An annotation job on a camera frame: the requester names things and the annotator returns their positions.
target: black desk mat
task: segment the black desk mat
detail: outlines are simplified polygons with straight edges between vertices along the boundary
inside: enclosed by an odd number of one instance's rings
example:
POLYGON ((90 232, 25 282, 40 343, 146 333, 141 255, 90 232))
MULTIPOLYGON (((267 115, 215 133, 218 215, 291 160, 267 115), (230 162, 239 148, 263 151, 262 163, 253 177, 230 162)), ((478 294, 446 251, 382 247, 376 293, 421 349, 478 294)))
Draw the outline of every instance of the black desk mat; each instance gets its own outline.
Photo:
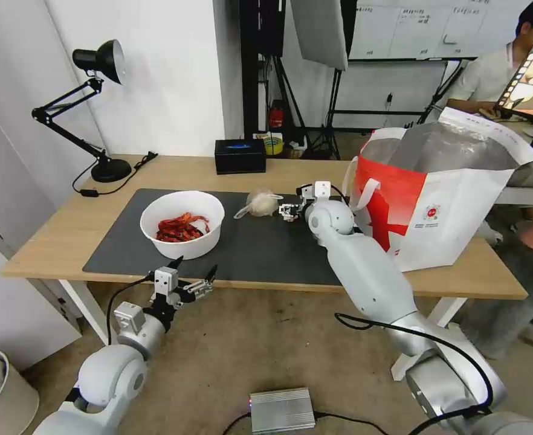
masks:
MULTIPOLYGON (((141 232, 140 218, 152 201, 171 192, 137 190, 83 271, 140 276, 167 265, 170 260, 141 232)), ((220 240, 206 255, 183 261, 181 277, 202 278, 218 264, 219 280, 340 285, 328 264, 326 249, 317 245, 304 222, 285 222, 276 213, 262 218, 247 214, 235 220, 233 216, 245 205, 247 194, 208 193, 224 206, 220 240)), ((297 197, 286 195, 285 199, 294 202, 297 197)))

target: lamp arm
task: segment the lamp arm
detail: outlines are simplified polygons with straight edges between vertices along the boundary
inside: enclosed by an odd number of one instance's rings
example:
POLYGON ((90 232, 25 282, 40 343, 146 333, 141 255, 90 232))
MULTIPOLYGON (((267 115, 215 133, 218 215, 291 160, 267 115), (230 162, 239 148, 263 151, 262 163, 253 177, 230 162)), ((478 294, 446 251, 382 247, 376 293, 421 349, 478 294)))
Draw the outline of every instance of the lamp arm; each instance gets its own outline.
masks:
POLYGON ((90 153, 95 158, 98 158, 98 159, 101 159, 101 160, 102 159, 109 159, 105 155, 105 151, 104 150, 100 151, 100 150, 96 149, 89 142, 87 142, 87 141, 75 136, 73 133, 71 133, 70 131, 67 131, 62 126, 59 126, 58 124, 56 124, 53 121, 53 118, 59 116, 63 112, 68 111, 69 109, 72 109, 73 107, 83 103, 84 101, 89 100, 91 97, 101 93, 101 91, 102 91, 102 82, 103 82, 103 80, 98 78, 98 77, 91 77, 89 80, 87 80, 87 82, 85 82, 81 86, 78 86, 77 88, 73 89, 72 91, 67 92, 66 94, 62 95, 61 97, 59 97, 59 98, 47 103, 45 106, 41 106, 39 108, 33 109, 32 113, 31 113, 33 115, 33 118, 37 122, 43 124, 46 127, 49 127, 55 133, 60 134, 61 136, 63 136, 68 141, 73 142, 75 145, 77 145, 78 147, 80 147, 84 151, 90 153), (73 94, 75 94, 75 93, 77 93, 77 92, 79 92, 82 89, 85 89, 87 87, 90 87, 91 89, 93 89, 93 92, 88 94, 88 95, 84 95, 82 98, 80 98, 80 99, 78 99, 78 100, 76 100, 76 101, 74 101, 72 103, 65 103, 65 104, 62 104, 62 105, 58 105, 59 102, 63 101, 64 99, 72 96, 73 94))

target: wooden table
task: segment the wooden table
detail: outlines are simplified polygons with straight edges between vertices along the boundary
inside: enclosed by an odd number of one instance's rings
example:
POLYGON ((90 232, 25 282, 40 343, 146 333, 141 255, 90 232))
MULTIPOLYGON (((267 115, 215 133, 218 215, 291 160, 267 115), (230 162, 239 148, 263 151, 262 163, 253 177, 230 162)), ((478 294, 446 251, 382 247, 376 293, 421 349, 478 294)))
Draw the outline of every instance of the wooden table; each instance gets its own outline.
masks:
MULTIPOLYGON (((132 165, 141 156, 119 156, 132 165)), ((115 222, 125 205, 140 188, 249 192, 268 187, 276 193, 294 193, 295 188, 316 180, 341 185, 349 162, 267 161, 263 174, 216 175, 213 158, 159 156, 140 170, 119 192, 99 198, 77 194, 6 264, 8 277, 57 279, 95 332, 106 343, 106 319, 87 281, 132 282, 141 277, 83 272, 82 268, 115 222)), ((117 184, 100 185, 89 180, 85 188, 111 190, 117 184)), ((416 296, 439 297, 430 319, 445 326, 468 298, 524 299, 527 294, 483 239, 474 239, 454 266, 408 272, 416 296)), ((342 292, 339 286, 216 281, 217 288, 265 288, 297 291, 342 292)), ((398 360, 392 372, 400 378, 412 363, 398 360)))

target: red and white bag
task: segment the red and white bag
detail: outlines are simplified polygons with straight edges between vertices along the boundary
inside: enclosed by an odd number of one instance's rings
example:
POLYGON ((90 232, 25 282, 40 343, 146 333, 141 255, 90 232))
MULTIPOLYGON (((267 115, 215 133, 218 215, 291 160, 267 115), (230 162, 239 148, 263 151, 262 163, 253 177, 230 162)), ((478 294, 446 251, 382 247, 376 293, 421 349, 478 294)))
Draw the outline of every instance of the red and white bag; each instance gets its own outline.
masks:
POLYGON ((401 271, 452 265, 533 148, 512 130, 446 108, 436 123, 376 130, 345 174, 364 234, 401 271))

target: fire extinguisher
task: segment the fire extinguisher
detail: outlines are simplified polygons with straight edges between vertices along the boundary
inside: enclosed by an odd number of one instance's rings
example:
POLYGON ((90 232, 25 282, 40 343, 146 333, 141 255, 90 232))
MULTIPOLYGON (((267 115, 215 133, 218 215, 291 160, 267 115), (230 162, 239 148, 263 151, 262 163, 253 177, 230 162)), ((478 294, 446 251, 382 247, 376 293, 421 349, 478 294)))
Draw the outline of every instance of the fire extinguisher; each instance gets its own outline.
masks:
POLYGON ((283 126, 283 104, 280 100, 274 100, 268 112, 268 125, 270 128, 280 128, 283 126))

